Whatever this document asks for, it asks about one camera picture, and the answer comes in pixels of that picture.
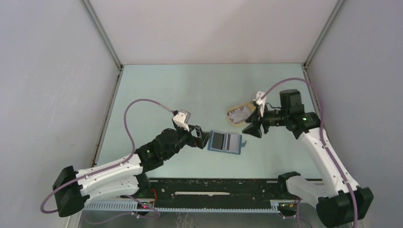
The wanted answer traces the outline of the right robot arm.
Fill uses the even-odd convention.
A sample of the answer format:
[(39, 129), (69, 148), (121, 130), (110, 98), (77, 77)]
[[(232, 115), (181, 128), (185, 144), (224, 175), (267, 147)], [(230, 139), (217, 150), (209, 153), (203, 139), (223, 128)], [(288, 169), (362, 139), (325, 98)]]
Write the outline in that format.
[(249, 125), (242, 132), (261, 138), (270, 127), (286, 127), (306, 146), (324, 185), (317, 186), (293, 171), (278, 177), (277, 194), (284, 199), (295, 195), (306, 201), (316, 209), (327, 228), (347, 223), (355, 225), (365, 218), (374, 199), (372, 191), (369, 187), (362, 188), (346, 170), (320, 127), (318, 115), (305, 112), (300, 92), (288, 89), (279, 96), (281, 107), (269, 110), (264, 93), (256, 92), (251, 101), (256, 108), (246, 119)]

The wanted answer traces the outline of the blue card holder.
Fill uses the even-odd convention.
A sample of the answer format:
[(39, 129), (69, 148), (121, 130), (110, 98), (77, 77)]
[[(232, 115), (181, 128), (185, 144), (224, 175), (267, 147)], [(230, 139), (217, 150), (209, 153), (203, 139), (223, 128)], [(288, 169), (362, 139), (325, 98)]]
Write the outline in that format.
[(241, 134), (211, 131), (207, 150), (240, 155), (246, 143)]

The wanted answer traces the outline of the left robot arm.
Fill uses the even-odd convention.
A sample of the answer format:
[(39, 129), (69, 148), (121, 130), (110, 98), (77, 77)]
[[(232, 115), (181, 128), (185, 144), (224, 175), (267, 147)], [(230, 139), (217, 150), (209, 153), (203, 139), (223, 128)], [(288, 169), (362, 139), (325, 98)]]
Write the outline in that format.
[(52, 189), (60, 217), (68, 217), (99, 200), (123, 195), (148, 196), (150, 184), (146, 172), (157, 169), (184, 146), (203, 149), (210, 138), (199, 126), (189, 131), (180, 127), (165, 129), (133, 155), (88, 169), (62, 169)]

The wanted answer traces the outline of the beige oval tray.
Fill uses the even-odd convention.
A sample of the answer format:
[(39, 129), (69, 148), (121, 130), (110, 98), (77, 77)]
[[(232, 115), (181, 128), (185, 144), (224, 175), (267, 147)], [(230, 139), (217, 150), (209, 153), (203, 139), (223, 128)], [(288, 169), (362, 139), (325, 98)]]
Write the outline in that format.
[(244, 125), (246, 119), (249, 118), (255, 109), (256, 107), (250, 102), (236, 105), (226, 111), (227, 120), (233, 126)]

